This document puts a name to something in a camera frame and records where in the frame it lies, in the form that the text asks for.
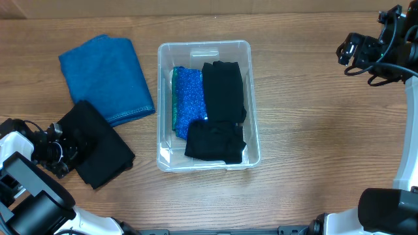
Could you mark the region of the black cloth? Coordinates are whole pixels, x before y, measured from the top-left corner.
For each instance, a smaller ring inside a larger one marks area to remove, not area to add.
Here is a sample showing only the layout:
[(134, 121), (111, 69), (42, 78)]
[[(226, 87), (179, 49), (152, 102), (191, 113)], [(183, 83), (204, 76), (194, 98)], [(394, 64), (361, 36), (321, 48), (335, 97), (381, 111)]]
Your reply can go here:
[(64, 163), (93, 189), (133, 167), (135, 154), (88, 101), (77, 102), (58, 124), (63, 128), (60, 141), (69, 141)]
[(245, 121), (243, 81), (237, 62), (204, 63), (202, 82), (209, 121), (234, 124)]
[(185, 155), (203, 161), (240, 164), (245, 147), (241, 126), (198, 120), (189, 125)]

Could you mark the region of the blue towel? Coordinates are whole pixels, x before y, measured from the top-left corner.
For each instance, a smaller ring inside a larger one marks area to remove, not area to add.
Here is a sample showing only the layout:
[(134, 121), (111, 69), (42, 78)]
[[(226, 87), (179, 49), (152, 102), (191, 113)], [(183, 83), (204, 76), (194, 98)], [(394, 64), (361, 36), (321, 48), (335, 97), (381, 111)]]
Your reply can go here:
[(59, 56), (73, 103), (88, 101), (115, 127), (155, 113), (128, 38), (99, 35)]

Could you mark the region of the sparkly blue green garment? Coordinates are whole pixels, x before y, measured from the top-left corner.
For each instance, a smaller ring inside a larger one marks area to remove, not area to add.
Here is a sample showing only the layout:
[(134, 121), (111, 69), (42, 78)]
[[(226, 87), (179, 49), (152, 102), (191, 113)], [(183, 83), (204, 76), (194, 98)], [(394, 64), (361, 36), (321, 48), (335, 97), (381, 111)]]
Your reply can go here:
[(174, 67), (172, 74), (172, 130), (187, 139), (188, 128), (196, 120), (207, 120), (202, 72)]

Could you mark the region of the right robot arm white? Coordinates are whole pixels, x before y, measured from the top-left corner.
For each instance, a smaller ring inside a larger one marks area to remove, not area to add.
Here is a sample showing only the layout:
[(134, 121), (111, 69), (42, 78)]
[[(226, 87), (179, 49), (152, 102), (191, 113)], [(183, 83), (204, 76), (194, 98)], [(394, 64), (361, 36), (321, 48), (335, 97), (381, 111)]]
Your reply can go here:
[(279, 227), (278, 234), (417, 233), (417, 2), (379, 12), (376, 36), (349, 33), (336, 49), (347, 77), (368, 74), (378, 88), (400, 85), (405, 124), (399, 153), (389, 156), (387, 184), (366, 187), (356, 205), (319, 214), (309, 224)]

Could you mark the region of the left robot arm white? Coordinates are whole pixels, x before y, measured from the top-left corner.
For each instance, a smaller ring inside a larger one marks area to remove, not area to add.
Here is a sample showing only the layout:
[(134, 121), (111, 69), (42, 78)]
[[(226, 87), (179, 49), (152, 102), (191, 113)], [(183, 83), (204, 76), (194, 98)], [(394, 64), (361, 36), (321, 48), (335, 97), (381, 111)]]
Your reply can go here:
[(134, 153), (105, 121), (65, 117), (46, 130), (8, 118), (1, 124), (1, 229), (7, 234), (138, 234), (127, 223), (76, 206), (46, 174), (72, 170), (99, 189), (133, 165)]

